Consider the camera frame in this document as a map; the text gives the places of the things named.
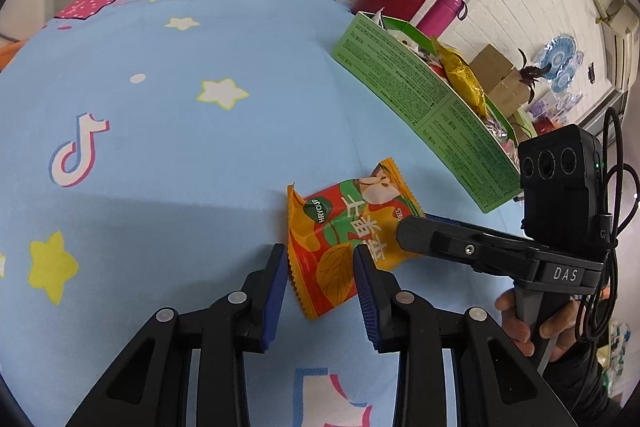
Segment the person's right hand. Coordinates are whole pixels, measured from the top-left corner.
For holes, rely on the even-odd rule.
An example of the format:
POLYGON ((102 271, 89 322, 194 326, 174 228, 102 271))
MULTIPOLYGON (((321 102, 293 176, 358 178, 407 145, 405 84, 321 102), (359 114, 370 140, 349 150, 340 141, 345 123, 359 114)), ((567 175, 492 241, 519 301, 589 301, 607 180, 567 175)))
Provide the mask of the person's right hand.
MULTIPOLYGON (((523 355, 531 357, 535 352, 530 328, 516 315, 515 291, 505 291, 495 301, 496 309, 501 313, 503 330, 521 350, 523 355)), ((577 320, 578 303, 570 300, 567 305, 540 326, 541 339, 556 337, 556 343, 550 355, 550 361, 561 358, 576 343, 574 326, 577 320)))

